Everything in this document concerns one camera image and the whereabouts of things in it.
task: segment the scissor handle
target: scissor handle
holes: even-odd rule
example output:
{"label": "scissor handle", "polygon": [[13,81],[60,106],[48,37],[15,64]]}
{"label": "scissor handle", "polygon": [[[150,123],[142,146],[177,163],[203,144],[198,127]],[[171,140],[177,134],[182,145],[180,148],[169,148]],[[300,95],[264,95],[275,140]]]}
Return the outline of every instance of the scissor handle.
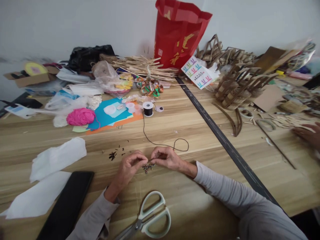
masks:
{"label": "scissor handle", "polygon": [[[153,207],[151,207],[148,211],[143,212],[143,208],[144,208],[144,204],[146,203],[146,201],[148,200],[148,198],[151,195],[157,194],[160,196],[160,201],[154,205]],[[158,191],[152,191],[150,192],[144,199],[142,205],[141,205],[141,210],[140,210],[140,215],[138,216],[138,219],[142,220],[145,217],[147,217],[148,215],[150,215],[155,209],[157,209],[158,207],[160,207],[161,205],[165,205],[166,201],[164,200],[163,195],[158,192]],[[161,233],[151,233],[148,230],[148,227],[153,224],[154,222],[156,222],[157,220],[159,220],[163,215],[167,215],[168,217],[168,224],[166,226],[166,229],[161,232]],[[142,228],[141,228],[141,232],[145,233],[146,235],[148,235],[151,238],[162,238],[163,236],[165,236],[169,229],[171,227],[171,216],[170,216],[170,212],[169,209],[167,207],[165,207],[165,209],[163,211],[161,211],[160,213],[158,213],[156,216],[154,216],[153,218],[151,218],[149,221],[147,221],[146,223],[143,224]]]}
{"label": "scissor handle", "polygon": [[[154,222],[158,221],[163,215],[167,215],[167,217],[168,217],[166,229],[164,231],[162,231],[161,233],[149,232],[149,230],[148,230],[149,226],[151,224],[153,224]],[[169,232],[170,227],[171,227],[171,216],[170,216],[168,207],[165,207],[165,209],[162,212],[157,214],[154,218],[150,219],[142,226],[141,232],[145,233],[147,236],[149,236],[151,238],[162,238]]]}

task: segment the gray sleeve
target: gray sleeve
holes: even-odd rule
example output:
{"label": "gray sleeve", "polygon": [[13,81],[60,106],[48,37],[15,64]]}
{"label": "gray sleeve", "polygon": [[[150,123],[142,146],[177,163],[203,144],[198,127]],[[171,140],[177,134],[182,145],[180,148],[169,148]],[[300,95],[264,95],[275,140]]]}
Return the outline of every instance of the gray sleeve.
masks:
{"label": "gray sleeve", "polygon": [[198,161],[197,167],[194,181],[240,218],[240,239],[307,239],[279,206]]}
{"label": "gray sleeve", "polygon": [[103,196],[104,191],[81,215],[66,240],[95,240],[103,229],[106,230],[103,233],[105,237],[108,236],[110,217],[120,205],[120,201],[118,198],[116,203],[107,201]]}

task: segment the yellow disc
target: yellow disc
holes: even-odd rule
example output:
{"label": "yellow disc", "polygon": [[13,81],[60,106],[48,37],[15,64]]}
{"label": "yellow disc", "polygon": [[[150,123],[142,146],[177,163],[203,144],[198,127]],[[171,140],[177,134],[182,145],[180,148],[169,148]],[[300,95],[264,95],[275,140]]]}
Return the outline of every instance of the yellow disc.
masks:
{"label": "yellow disc", "polygon": [[39,63],[27,62],[24,64],[24,70],[30,75],[35,76],[48,72],[48,69]]}

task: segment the red paper bag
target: red paper bag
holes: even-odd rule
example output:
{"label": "red paper bag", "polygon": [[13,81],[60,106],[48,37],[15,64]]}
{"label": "red paper bag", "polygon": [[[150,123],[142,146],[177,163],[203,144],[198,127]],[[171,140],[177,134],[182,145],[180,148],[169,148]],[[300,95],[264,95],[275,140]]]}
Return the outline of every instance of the red paper bag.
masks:
{"label": "red paper bag", "polygon": [[192,3],[157,0],[154,55],[163,68],[180,69],[194,54],[212,17]]}

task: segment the wooden table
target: wooden table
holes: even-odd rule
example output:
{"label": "wooden table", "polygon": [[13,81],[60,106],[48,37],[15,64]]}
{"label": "wooden table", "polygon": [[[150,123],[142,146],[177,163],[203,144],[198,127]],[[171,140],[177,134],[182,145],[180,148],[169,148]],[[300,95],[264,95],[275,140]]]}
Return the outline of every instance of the wooden table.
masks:
{"label": "wooden table", "polygon": [[[283,161],[282,155],[266,143],[265,135],[257,126],[245,124],[240,135],[233,137],[229,121],[211,104],[212,93],[199,91],[194,86],[190,90],[289,216],[320,205],[320,168],[313,158],[305,156],[309,151],[307,146],[298,144],[288,131],[274,133],[277,141],[285,141],[282,147],[295,160],[305,158],[299,161],[300,169],[293,170]],[[145,132],[151,141],[173,146],[177,138],[184,138],[190,148],[188,152],[177,151],[182,159],[197,160],[249,187],[180,87],[166,89],[157,105],[163,106],[164,112],[155,112],[153,117],[145,119]],[[36,184],[29,182],[32,160],[42,151],[73,137],[85,139],[88,154],[64,171],[95,172],[80,213],[99,196],[118,169],[121,154],[111,161],[109,153],[120,145],[126,155],[139,149],[149,157],[155,147],[143,134],[143,120],[86,136],[72,132],[71,126],[53,127],[52,118],[41,114],[28,120],[14,115],[0,119],[0,212],[6,210],[17,195]],[[185,149],[186,143],[177,141],[176,147]],[[166,239],[197,239],[199,235],[203,239],[230,239],[237,236],[238,219],[218,200],[207,195],[188,177],[155,166],[148,174],[139,170],[120,194],[122,204],[112,215],[110,239],[136,220],[142,199],[151,190],[163,194],[170,210],[172,225]],[[5,239],[36,239],[51,209],[46,215],[35,218],[5,220],[0,217]],[[147,238],[141,233],[135,236],[135,239]]]}

